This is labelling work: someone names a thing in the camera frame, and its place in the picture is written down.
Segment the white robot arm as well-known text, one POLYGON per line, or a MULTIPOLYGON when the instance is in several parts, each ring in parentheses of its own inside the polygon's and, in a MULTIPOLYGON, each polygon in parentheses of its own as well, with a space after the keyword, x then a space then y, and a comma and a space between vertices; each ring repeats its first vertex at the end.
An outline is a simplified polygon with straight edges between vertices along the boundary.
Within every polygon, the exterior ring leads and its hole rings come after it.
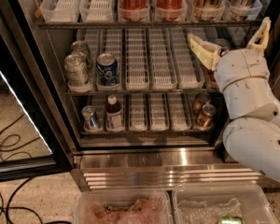
POLYGON ((242 165, 280 183, 280 102, 269 85, 264 57, 271 20, 266 17, 243 49, 222 47, 189 33, 189 48, 214 72, 231 122, 223 132, 227 152, 242 165))

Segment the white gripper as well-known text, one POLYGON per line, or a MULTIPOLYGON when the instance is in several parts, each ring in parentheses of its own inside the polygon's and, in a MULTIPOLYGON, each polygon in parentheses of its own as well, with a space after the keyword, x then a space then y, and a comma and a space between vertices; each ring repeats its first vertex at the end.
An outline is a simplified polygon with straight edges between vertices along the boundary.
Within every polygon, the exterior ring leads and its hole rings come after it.
POLYGON ((247 43, 247 49, 231 50, 221 59, 221 46, 194 34, 188 34, 189 48, 208 70, 215 70, 214 78, 219 90, 224 91, 230 84, 242 79, 269 79, 270 72, 263 55, 268 46, 270 28, 271 20, 265 17, 247 43))

